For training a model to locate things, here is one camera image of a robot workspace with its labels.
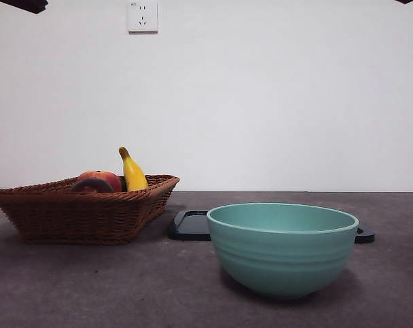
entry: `black tray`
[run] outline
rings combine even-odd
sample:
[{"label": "black tray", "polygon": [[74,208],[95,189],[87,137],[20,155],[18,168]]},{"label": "black tray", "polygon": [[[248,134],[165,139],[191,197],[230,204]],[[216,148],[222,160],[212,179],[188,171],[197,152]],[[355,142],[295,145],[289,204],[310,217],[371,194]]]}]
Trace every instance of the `black tray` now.
[{"label": "black tray", "polygon": [[[168,229],[168,237],[177,241],[210,241],[206,210],[183,210],[179,212]],[[375,233],[362,223],[358,225],[355,243],[372,243]]]}]

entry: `basket rim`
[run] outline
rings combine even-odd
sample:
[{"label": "basket rim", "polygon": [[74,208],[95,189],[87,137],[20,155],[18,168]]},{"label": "basket rim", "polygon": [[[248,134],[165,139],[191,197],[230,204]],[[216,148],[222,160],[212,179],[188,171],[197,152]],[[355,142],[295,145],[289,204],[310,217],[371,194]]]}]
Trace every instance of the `basket rim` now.
[{"label": "basket rim", "polygon": [[147,196],[159,195],[166,191],[168,188],[173,188],[180,179],[177,176],[169,174],[146,174],[146,178],[164,178],[163,181],[150,185],[148,188],[140,189],[136,191],[120,191],[117,193],[90,193],[90,192],[74,192],[74,191],[43,191],[35,189],[44,189],[47,187],[55,187],[57,185],[64,185],[73,183],[78,177],[66,178],[63,180],[47,182],[43,184],[33,184],[23,187],[14,188],[2,188],[0,189],[0,197],[15,198],[19,196],[27,199],[44,199],[52,198],[56,196],[59,200],[77,200],[81,198],[93,199],[93,200],[123,200],[123,199],[142,199]]}]

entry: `apple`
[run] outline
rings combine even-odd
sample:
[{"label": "apple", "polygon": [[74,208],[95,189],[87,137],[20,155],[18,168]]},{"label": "apple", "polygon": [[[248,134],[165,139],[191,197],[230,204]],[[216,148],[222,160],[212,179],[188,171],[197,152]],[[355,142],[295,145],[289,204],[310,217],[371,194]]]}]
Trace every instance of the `apple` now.
[{"label": "apple", "polygon": [[114,174],[112,172],[105,172],[105,171],[86,171],[83,172],[78,178],[77,182],[82,181],[84,179],[88,178],[97,178],[97,179],[102,179],[106,181],[107,183],[110,184],[112,187],[113,191],[115,193],[119,193],[122,191],[122,182],[119,179],[119,176],[117,174]]},{"label": "apple", "polygon": [[112,186],[103,179],[85,178],[77,181],[70,191],[87,192],[87,193],[113,193]]}]

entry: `bowl rim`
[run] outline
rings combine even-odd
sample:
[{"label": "bowl rim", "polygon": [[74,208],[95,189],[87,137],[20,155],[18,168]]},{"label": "bowl rim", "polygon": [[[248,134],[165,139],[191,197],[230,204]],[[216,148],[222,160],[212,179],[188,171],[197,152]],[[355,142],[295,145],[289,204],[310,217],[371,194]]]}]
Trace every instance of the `bowl rim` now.
[{"label": "bowl rim", "polygon": [[[328,230],[303,230],[303,231],[297,231],[297,230],[267,230],[267,229],[259,229],[259,228],[248,228],[240,225],[235,225],[235,224],[229,224],[225,222],[221,222],[217,219],[214,219],[211,214],[217,210],[220,210],[222,208],[228,208],[228,207],[236,207],[236,206],[247,206],[247,205],[281,205],[281,206],[301,206],[301,207],[307,207],[307,208],[318,208],[322,210],[327,210],[330,212],[335,212],[339,213],[342,215],[346,215],[350,217],[352,220],[354,220],[353,224],[347,225],[345,227],[340,227],[340,228],[335,228],[335,229],[328,229]],[[354,215],[344,212],[342,210],[335,210],[333,208],[328,208],[328,207],[322,207],[322,206],[314,206],[314,205],[306,205],[306,204],[295,204],[295,203],[275,203],[275,202],[251,202],[251,203],[236,203],[236,204],[228,204],[224,206],[218,206],[215,208],[210,209],[206,213],[206,217],[208,218],[208,221],[217,223],[218,225],[229,227],[229,228],[235,228],[235,229],[240,229],[240,230],[248,230],[248,231],[256,231],[256,232],[267,232],[267,233],[273,233],[273,234],[325,234],[325,233],[333,233],[333,232],[340,232],[340,231],[346,231],[346,230],[351,230],[359,225],[359,220],[356,218]]]}]

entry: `ribbed bowl exterior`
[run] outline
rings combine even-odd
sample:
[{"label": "ribbed bowl exterior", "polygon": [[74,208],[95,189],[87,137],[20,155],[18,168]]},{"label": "ribbed bowl exterior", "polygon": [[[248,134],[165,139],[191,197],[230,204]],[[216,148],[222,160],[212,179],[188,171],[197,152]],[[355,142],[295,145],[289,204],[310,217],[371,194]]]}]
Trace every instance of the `ribbed bowl exterior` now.
[{"label": "ribbed bowl exterior", "polygon": [[254,292],[282,298],[322,289],[345,268],[357,227],[326,233],[245,230],[208,219],[222,267]]}]

